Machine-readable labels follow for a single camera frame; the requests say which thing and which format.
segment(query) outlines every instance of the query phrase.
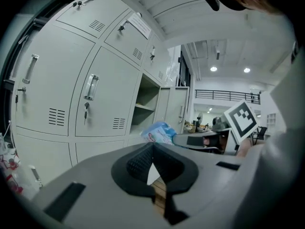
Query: cable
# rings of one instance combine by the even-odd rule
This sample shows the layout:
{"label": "cable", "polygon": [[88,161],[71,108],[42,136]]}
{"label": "cable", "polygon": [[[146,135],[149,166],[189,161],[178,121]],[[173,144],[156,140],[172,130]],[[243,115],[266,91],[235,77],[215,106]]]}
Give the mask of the cable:
{"label": "cable", "polygon": [[251,146],[253,146],[254,140],[253,140],[253,133],[251,133]]}
{"label": "cable", "polygon": [[9,120],[9,126],[8,126],[7,129],[6,129],[6,132],[5,132],[4,136],[3,136],[3,138],[5,138],[5,136],[6,136],[7,132],[8,132],[8,130],[9,130],[9,128],[10,128],[10,120]]}
{"label": "cable", "polygon": [[257,143],[257,140],[258,140],[258,128],[256,129],[256,131],[257,131],[257,135],[256,135],[256,141],[255,141],[255,145],[256,145],[256,143]]}
{"label": "cable", "polygon": [[15,148],[15,144],[14,144],[14,138],[13,138],[13,130],[12,130],[12,125],[10,126],[10,140],[11,140],[11,143],[13,145],[13,148]]}

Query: key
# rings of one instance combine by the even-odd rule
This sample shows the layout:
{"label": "key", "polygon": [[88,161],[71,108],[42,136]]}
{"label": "key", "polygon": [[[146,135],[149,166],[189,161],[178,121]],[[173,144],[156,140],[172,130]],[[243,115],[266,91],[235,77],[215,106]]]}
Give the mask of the key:
{"label": "key", "polygon": [[89,103],[85,103],[85,120],[84,120],[84,125],[86,124],[86,119],[87,119],[87,109],[89,108]]}
{"label": "key", "polygon": [[18,95],[16,95],[16,98],[15,98],[15,104],[16,104],[16,111],[17,111],[17,103],[18,103]]}
{"label": "key", "polygon": [[124,29],[125,29],[125,27],[124,27],[124,26],[122,26],[122,25],[120,25],[120,27],[119,27],[118,31],[122,31],[122,30],[124,30]]}

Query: paper label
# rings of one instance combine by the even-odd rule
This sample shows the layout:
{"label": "paper label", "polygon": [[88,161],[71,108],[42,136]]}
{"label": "paper label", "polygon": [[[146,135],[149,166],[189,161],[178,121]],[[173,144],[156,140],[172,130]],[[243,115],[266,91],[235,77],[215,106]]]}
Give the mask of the paper label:
{"label": "paper label", "polygon": [[136,14],[134,13],[129,19],[129,23],[132,24],[141,34],[146,37],[146,39],[149,38],[151,34],[151,29],[146,25],[146,23]]}

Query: locker door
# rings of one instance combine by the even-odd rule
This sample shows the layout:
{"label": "locker door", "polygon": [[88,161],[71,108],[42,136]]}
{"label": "locker door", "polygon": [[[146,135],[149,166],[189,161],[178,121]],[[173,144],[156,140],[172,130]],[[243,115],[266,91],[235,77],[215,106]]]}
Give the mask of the locker door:
{"label": "locker door", "polygon": [[29,130],[68,135],[74,87],[94,43],[55,26],[43,28],[28,49],[20,70],[16,125]]}
{"label": "locker door", "polygon": [[161,88],[154,121],[165,121],[178,133],[183,132],[189,99],[188,87]]}
{"label": "locker door", "polygon": [[114,141],[114,142],[105,142],[105,143],[77,143],[76,144],[76,154],[77,154],[77,162],[109,153],[124,147],[124,141]]}
{"label": "locker door", "polygon": [[[120,51],[138,65],[141,65],[148,40],[133,25],[127,22],[131,15],[132,13],[129,13],[113,29],[105,43]],[[120,25],[124,26],[124,30],[118,30]]]}
{"label": "locker door", "polygon": [[170,65],[170,56],[164,45],[156,35],[145,58],[144,69],[160,82],[165,82],[166,69]]}
{"label": "locker door", "polygon": [[138,75],[139,71],[131,64],[101,47],[83,86],[76,135],[125,135]]}
{"label": "locker door", "polygon": [[18,155],[31,183],[35,176],[29,166],[34,166],[44,185],[72,168],[69,144],[43,141],[16,135]]}
{"label": "locker door", "polygon": [[57,21],[99,38],[127,9],[128,6],[121,0],[82,0],[80,8],[78,5],[71,6]]}

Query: office chair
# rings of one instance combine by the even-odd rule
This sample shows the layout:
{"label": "office chair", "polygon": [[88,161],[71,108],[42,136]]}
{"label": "office chair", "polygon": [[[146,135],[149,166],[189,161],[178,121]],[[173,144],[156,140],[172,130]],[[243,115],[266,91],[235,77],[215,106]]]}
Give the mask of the office chair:
{"label": "office chair", "polygon": [[259,127],[261,128],[260,132],[258,132],[258,129],[257,129],[257,137],[256,137],[256,141],[255,141],[255,144],[257,143],[257,140],[263,140],[264,139],[264,135],[265,135],[265,132],[267,131],[267,127]]}

